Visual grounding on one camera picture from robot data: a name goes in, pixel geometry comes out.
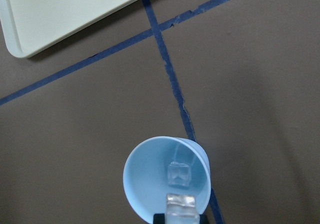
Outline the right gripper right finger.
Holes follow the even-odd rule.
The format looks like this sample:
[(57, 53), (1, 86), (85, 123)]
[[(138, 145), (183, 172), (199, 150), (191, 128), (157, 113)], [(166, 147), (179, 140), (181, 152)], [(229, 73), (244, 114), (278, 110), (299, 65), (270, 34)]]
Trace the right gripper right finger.
[(199, 224), (208, 224), (208, 217), (205, 214), (199, 215)]

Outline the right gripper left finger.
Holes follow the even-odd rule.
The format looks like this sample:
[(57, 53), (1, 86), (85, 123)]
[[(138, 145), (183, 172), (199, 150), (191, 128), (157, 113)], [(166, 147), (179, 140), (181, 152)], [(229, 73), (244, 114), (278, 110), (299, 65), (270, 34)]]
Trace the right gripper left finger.
[(155, 213), (153, 215), (153, 224), (166, 224), (166, 218), (164, 213)]

